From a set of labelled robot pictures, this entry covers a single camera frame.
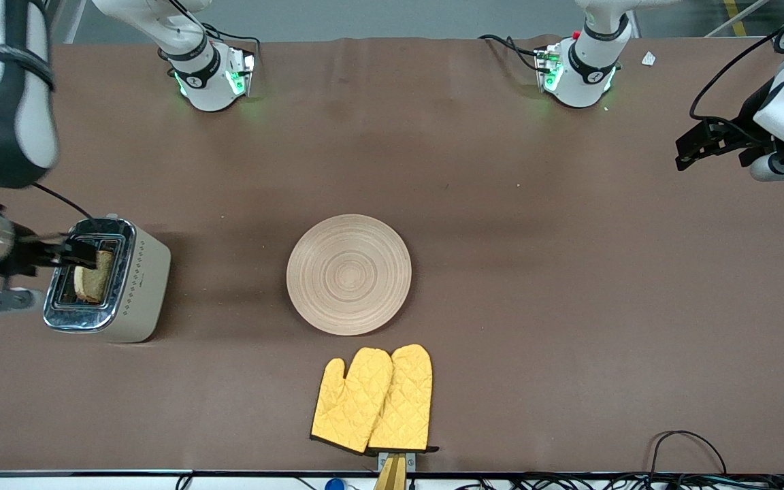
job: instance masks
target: blue round object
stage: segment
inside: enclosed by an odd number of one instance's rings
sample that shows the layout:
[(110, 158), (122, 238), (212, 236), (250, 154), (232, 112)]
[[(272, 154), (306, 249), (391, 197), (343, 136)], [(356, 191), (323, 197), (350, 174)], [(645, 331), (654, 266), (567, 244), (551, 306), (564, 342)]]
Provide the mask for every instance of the blue round object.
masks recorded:
[(326, 490), (346, 490), (346, 483), (340, 478), (331, 478), (326, 483)]

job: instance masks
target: tabletop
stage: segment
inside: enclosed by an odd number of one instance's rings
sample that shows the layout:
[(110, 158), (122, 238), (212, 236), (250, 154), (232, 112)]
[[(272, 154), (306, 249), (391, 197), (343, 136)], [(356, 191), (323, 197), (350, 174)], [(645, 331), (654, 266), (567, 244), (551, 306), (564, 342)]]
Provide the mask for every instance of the tabletop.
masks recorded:
[[(673, 162), (747, 43), (632, 41), (582, 110), (484, 41), (268, 44), (254, 97), (217, 114), (155, 46), (56, 46), (44, 183), (159, 238), (171, 277), (143, 344), (0, 316), (0, 469), (373, 468), (308, 439), (323, 367), (418, 342), (441, 448), (420, 470), (638, 471), (688, 429), (732, 472), (784, 472), (784, 182)], [(754, 53), (701, 111), (734, 115), (780, 61)], [(0, 202), (40, 233), (79, 219), (37, 190)], [(285, 282), (299, 237), (345, 213), (394, 227), (414, 265), (399, 314), (356, 338), (302, 320)], [(662, 448), (659, 470), (717, 470)]]

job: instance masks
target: quilted oven mitt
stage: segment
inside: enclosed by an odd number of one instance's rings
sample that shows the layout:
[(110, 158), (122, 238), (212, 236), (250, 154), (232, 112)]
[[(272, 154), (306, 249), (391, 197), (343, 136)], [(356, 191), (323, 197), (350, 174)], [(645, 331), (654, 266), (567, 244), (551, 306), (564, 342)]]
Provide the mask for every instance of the quilted oven mitt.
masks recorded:
[(310, 438), (362, 454), (389, 392), (392, 359), (385, 350), (360, 348), (344, 371), (343, 359), (326, 365)]
[(406, 345), (392, 354), (392, 366), (392, 385), (368, 447), (372, 453), (438, 450), (427, 445), (433, 378), (429, 353), (422, 345)]

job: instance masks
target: round woven placemat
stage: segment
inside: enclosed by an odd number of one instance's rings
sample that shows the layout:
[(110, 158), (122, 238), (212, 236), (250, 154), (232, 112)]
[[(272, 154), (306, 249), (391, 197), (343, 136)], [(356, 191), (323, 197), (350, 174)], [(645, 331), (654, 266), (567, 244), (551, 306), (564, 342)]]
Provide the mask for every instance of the round woven placemat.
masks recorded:
[(308, 230), (287, 266), (295, 309), (335, 335), (359, 335), (385, 325), (410, 290), (404, 240), (380, 220), (342, 214)]

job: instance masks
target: yellow oven mitt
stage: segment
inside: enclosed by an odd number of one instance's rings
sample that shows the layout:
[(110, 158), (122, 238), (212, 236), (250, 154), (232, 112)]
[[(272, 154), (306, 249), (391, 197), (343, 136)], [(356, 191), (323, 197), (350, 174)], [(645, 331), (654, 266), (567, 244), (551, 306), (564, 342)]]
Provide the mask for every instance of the yellow oven mitt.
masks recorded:
[(368, 447), (375, 452), (433, 452), (429, 448), (431, 359), (422, 345), (407, 345), (392, 354), (392, 385)]
[(362, 454), (389, 392), (392, 359), (385, 350), (360, 348), (346, 376), (344, 369), (343, 359), (326, 365), (310, 438)]

